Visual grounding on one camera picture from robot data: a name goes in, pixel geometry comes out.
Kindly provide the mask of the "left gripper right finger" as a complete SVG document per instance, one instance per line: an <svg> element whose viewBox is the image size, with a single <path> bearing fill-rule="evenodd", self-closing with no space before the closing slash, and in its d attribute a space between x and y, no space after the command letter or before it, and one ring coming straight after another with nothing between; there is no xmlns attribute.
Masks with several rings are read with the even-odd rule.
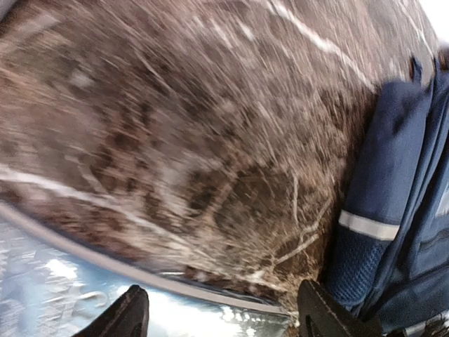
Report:
<svg viewBox="0 0 449 337"><path fill-rule="evenodd" d="M300 336L381 336L378 318L355 318L313 280L304 280L297 293Z"/></svg>

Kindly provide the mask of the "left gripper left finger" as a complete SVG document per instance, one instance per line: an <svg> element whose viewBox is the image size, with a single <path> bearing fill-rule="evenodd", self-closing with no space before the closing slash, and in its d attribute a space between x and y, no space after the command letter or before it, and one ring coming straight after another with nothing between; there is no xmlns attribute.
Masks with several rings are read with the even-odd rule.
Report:
<svg viewBox="0 0 449 337"><path fill-rule="evenodd" d="M149 323L149 297L132 285L99 317L73 337L146 337Z"/></svg>

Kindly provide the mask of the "dark Wuthering Heights book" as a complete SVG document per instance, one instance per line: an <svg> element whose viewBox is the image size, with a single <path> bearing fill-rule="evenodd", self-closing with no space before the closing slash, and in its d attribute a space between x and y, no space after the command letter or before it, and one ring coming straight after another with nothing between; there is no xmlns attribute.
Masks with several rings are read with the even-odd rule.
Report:
<svg viewBox="0 0 449 337"><path fill-rule="evenodd" d="M72 336L132 285L147 292L149 336L284 336L265 299L156 275L1 204L1 335Z"/></svg>

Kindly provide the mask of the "navy blue student backpack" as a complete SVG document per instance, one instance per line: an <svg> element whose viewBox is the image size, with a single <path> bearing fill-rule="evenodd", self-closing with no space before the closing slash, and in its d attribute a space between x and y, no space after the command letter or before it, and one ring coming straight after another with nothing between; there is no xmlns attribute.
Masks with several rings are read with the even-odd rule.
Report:
<svg viewBox="0 0 449 337"><path fill-rule="evenodd" d="M448 72L379 95L340 211L327 292L383 333L448 310Z"/></svg>

